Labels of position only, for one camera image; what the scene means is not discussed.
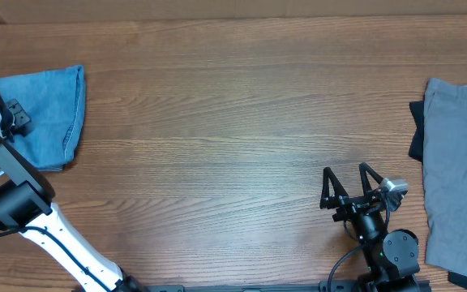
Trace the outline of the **light blue denim jeans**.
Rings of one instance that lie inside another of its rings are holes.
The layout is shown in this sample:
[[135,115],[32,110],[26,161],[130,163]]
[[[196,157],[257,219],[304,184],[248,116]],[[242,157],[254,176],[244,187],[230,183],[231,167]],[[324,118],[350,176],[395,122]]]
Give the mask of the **light blue denim jeans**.
[[31,131],[11,142],[40,171],[61,171],[75,158],[86,108],[84,66],[0,78],[4,101],[17,100]]

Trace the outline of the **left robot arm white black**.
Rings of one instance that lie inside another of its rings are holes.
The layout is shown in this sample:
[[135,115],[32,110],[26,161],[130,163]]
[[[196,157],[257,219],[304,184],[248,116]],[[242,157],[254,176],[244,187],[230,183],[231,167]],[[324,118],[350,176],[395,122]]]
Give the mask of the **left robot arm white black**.
[[13,147],[31,119],[17,100],[0,94],[0,238],[20,234],[54,258],[85,291],[146,288],[99,253],[64,217],[48,180]]

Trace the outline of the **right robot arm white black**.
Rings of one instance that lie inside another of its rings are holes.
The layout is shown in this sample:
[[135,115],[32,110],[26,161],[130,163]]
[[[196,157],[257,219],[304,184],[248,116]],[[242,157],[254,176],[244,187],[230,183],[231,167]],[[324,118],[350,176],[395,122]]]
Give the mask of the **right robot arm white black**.
[[[410,230],[388,229],[391,215],[400,206],[409,187],[403,178],[384,178],[367,163],[359,165],[362,183],[360,196],[349,196],[331,168],[323,169],[323,186],[319,206],[332,209],[334,222],[358,245],[333,266],[321,291],[430,291],[430,283],[418,281],[419,241]],[[355,280],[335,281],[337,269],[351,256],[361,252],[368,272]]]

